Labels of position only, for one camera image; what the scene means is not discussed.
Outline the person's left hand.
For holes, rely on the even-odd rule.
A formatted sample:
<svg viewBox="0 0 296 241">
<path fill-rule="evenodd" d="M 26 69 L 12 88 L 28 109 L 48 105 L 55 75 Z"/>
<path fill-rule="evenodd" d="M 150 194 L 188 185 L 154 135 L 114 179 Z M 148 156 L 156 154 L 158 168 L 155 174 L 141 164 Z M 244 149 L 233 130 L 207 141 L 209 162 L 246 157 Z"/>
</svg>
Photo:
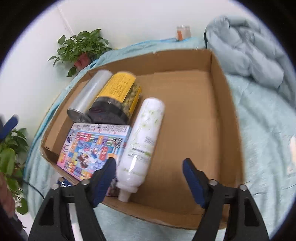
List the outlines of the person's left hand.
<svg viewBox="0 0 296 241">
<path fill-rule="evenodd" d="M 0 183 L 1 205 L 4 211 L 6 212 L 7 216 L 11 218 L 15 214 L 16 203 L 15 203 L 15 200 L 13 199 L 13 196 L 10 190 L 8 189 L 8 185 L 2 173 L 1 173 L 0 182 L 1 182 Z"/>
</svg>

